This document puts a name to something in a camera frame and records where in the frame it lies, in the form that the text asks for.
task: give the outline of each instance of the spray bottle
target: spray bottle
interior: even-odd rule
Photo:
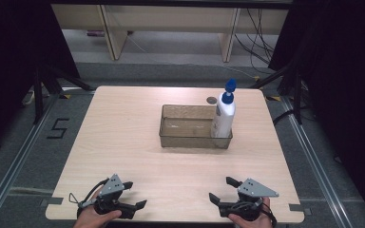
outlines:
[[[215,117],[211,126],[212,138],[228,138],[236,112],[233,92],[236,90],[236,80],[230,79],[225,86],[225,92],[219,95]]]

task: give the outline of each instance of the gray carpet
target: gray carpet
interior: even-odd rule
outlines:
[[[247,75],[220,66],[78,64],[77,67],[83,81],[91,86],[223,87],[227,79],[235,77],[238,87],[248,87],[255,82],[252,77],[264,78],[267,75],[251,67],[234,68]],[[63,86],[74,86],[63,80],[60,82]],[[278,95],[276,92],[278,84],[279,80],[266,85],[262,89],[265,96]],[[68,99],[56,101],[27,161],[12,186],[10,195],[0,210],[0,227],[30,225],[34,227],[71,227],[73,221],[46,219],[46,206],[41,202],[49,199],[56,186],[91,99],[92,95],[74,94]],[[281,102],[268,101],[267,105],[272,119],[284,112]],[[20,109],[18,115],[13,119],[12,125],[8,127],[7,133],[2,137],[0,180],[4,177],[31,129],[33,114],[33,106]],[[357,193],[346,170],[340,163],[334,161],[335,151],[329,145],[318,122],[314,120],[311,110],[302,111],[302,115],[303,127],[309,140],[331,183],[342,199],[354,227],[365,227],[365,203]],[[51,129],[58,118],[67,119],[57,124],[57,127],[66,128],[67,131],[62,139],[49,139],[49,137],[61,135],[61,132]],[[302,223],[291,224],[289,227],[337,227],[336,220],[323,197],[317,179],[287,117],[278,122],[276,130],[301,204],[307,209],[307,212],[311,212],[305,216]],[[113,222],[108,227],[232,227],[232,225]]]

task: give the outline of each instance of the person's left hand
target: person's left hand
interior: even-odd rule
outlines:
[[[94,195],[91,197],[92,199],[97,198],[101,191],[101,188],[98,189]],[[90,205],[85,208],[82,213],[79,215],[76,223],[73,225],[73,228],[101,228],[105,227],[106,224],[121,216],[122,212],[120,210],[111,211],[104,215],[99,215],[94,210],[94,206]]]

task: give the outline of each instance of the person's right hand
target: person's right hand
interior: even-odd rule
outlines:
[[[270,200],[269,198],[262,198],[263,203],[266,205],[262,205],[263,210],[269,212]],[[232,220],[235,224],[237,224],[240,228],[272,228],[272,222],[269,217],[263,213],[259,213],[259,217],[254,221],[247,221],[242,217],[234,214],[230,214],[229,219]]]

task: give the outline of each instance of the desk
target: desk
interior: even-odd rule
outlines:
[[[230,222],[221,218],[209,201],[211,192],[222,201],[238,199],[237,190],[225,183],[252,178],[279,192],[271,207],[280,223],[299,223],[302,212],[279,139],[262,93],[237,89],[237,113],[228,149],[162,148],[159,137],[163,105],[210,105],[220,88],[101,86],[96,90],[64,171],[53,193],[64,198],[50,205],[49,219],[76,219],[77,205],[99,181],[117,173],[133,181],[120,201],[147,200],[134,221]]]

